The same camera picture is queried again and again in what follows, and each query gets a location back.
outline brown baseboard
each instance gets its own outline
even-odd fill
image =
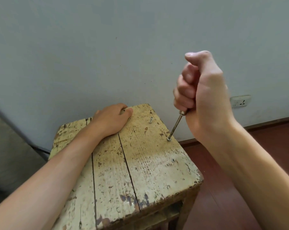
[[[289,123],[289,117],[283,118],[283,119],[272,120],[272,121],[268,121],[265,123],[254,124],[254,125],[245,127],[245,129],[250,132],[250,131],[265,129],[268,127],[282,125],[285,123]],[[187,140],[180,141],[179,143],[182,147],[190,147],[190,146],[200,144],[200,142],[197,141],[196,139],[187,139]]]

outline yellow wooden stool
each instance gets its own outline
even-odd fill
[[[124,128],[89,158],[53,229],[182,229],[203,177],[149,104],[133,106]],[[90,122],[64,124],[50,159]]]

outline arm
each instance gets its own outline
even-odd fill
[[[132,109],[124,104],[97,111],[63,150],[0,204],[0,230],[50,229],[98,143],[120,131]]]
[[[208,51],[187,53],[174,89],[195,138],[232,179],[263,229],[289,229],[289,176],[238,124],[223,73]]]

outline floor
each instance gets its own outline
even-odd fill
[[[289,123],[251,134],[289,174]],[[203,173],[204,184],[184,230],[260,230],[245,201],[209,152],[200,144],[185,151]]]

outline wall socket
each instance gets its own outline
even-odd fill
[[[235,96],[230,98],[232,108],[246,106],[251,101],[251,95]]]

